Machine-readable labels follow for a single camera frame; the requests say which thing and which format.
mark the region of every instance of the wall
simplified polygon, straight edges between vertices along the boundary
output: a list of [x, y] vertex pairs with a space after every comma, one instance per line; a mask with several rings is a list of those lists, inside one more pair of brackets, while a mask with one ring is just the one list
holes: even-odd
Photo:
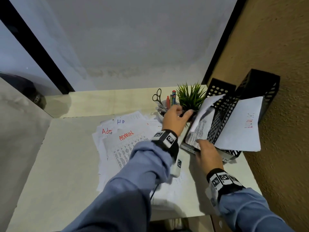
[[202, 81], [237, 0], [10, 0], [76, 91]]
[[1, 21], [0, 38], [1, 72], [29, 79], [43, 95], [62, 94]]
[[6, 231], [51, 119], [0, 78], [0, 231]]
[[262, 150], [246, 158], [270, 208], [309, 228], [309, 0], [248, 0], [213, 77], [239, 85], [251, 68], [281, 76], [261, 122]]

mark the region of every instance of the desk surface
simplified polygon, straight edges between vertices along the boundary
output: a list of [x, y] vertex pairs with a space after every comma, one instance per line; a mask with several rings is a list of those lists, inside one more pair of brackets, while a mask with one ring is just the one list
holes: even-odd
[[[162, 88], [162, 96], [172, 89]], [[91, 134], [100, 121], [112, 118], [112, 114], [138, 109], [143, 114], [153, 114], [155, 104], [151, 97], [156, 91], [157, 88], [138, 89], [138, 96], [134, 95], [134, 90], [74, 92], [64, 97], [47, 98], [50, 101], [47, 107], [53, 111], [51, 115], [71, 117], [52, 120], [7, 232], [60, 231], [86, 208], [98, 195], [99, 156]], [[59, 105], [55, 101], [61, 101], [65, 106], [57, 110], [52, 108], [52, 101], [55, 106]], [[175, 211], [153, 210], [152, 220], [213, 212], [204, 193], [207, 182], [196, 165], [195, 156], [183, 150], [179, 154], [185, 159], [181, 171], [188, 177], [189, 185], [180, 193], [182, 200], [175, 205]], [[224, 168], [245, 187], [261, 193], [243, 154]]]

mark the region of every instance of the hand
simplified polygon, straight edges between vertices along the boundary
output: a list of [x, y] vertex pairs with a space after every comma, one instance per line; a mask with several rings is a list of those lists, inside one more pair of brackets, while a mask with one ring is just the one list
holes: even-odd
[[222, 157], [214, 145], [207, 140], [198, 139], [196, 142], [201, 148], [201, 154], [197, 154], [196, 159], [203, 172], [207, 175], [211, 170], [216, 168], [224, 170]]
[[182, 107], [180, 105], [172, 105], [164, 115], [162, 130], [170, 129], [179, 137], [186, 126], [188, 119], [193, 114], [193, 110], [188, 110], [183, 117], [179, 117], [181, 113]]

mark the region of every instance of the scissors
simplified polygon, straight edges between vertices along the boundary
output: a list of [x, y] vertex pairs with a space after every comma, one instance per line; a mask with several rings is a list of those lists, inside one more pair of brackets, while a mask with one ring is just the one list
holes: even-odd
[[158, 91], [157, 91], [157, 93], [155, 93], [155, 94], [152, 96], [152, 100], [153, 100], [154, 102], [159, 102], [159, 103], [163, 106], [163, 104], [162, 104], [162, 102], [161, 102], [161, 93], [162, 93], [162, 90], [159, 88]]

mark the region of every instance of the blue sleeve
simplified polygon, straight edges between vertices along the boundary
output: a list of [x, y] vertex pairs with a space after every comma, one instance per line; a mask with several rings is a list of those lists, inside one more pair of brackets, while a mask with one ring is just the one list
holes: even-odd
[[266, 199], [251, 188], [222, 195], [219, 210], [229, 227], [242, 232], [293, 232], [269, 210]]
[[150, 191], [167, 181], [171, 165], [170, 154], [152, 142], [137, 143], [129, 162], [62, 232], [147, 231]]

